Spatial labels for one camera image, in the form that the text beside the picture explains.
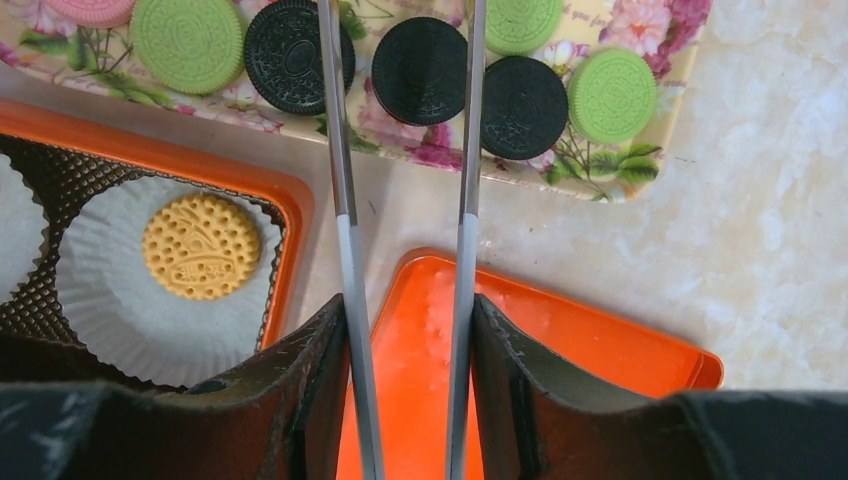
orange tray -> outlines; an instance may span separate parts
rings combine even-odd
[[[271,293],[265,348],[284,331],[288,298],[312,221],[314,200],[295,177],[0,99],[0,134],[102,157],[262,199],[282,214],[285,235]]]
[[[453,290],[456,265],[431,249],[400,262],[372,334],[377,400],[389,480],[443,478]],[[586,370],[630,390],[662,397],[686,388],[715,389],[715,355],[491,271],[477,271],[476,291],[515,324]],[[473,388],[466,478],[483,478]],[[337,479],[362,478],[353,392],[348,389]]]

paper cupcake liner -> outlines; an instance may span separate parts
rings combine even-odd
[[[259,265],[233,293],[216,300],[178,297],[159,285],[142,256],[148,221],[173,200],[198,193],[227,198],[256,226]],[[236,197],[165,178],[123,183],[92,198],[65,231],[56,290],[70,327],[97,358],[127,375],[191,386],[256,350],[271,291],[280,228]]]
[[[6,155],[0,155],[0,225],[0,303],[6,303],[38,268],[49,226],[35,192]]]

marble countertop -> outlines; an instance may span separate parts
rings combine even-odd
[[[479,262],[718,354],[726,388],[848,388],[848,2],[716,0],[667,163],[624,205],[484,181]],[[316,195],[293,322],[341,290],[326,148],[0,65],[0,96],[299,176]],[[398,260],[455,251],[459,176],[354,155],[372,318]]]

golden biscuit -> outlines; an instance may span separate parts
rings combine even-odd
[[[232,203],[213,195],[174,200],[150,219],[144,263],[169,292],[214,300],[247,282],[259,263],[259,235]]]

metal rod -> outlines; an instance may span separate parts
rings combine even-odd
[[[445,478],[465,478],[465,438],[471,371],[471,310],[477,272],[480,190],[480,117],[486,72],[486,0],[468,2],[468,79],[465,89],[465,141],[459,197],[456,286],[454,290],[451,387],[448,404]]]
[[[327,108],[327,139],[330,143],[330,171],[333,177],[333,201],[339,232],[344,305],[350,337],[350,363],[353,396],[359,431],[359,449],[363,477],[383,480],[383,444],[377,412],[374,359],[371,355],[365,279],[362,268],[362,237],[356,218],[356,197],[350,163],[347,111],[342,76],[338,0],[319,0],[321,56]]]

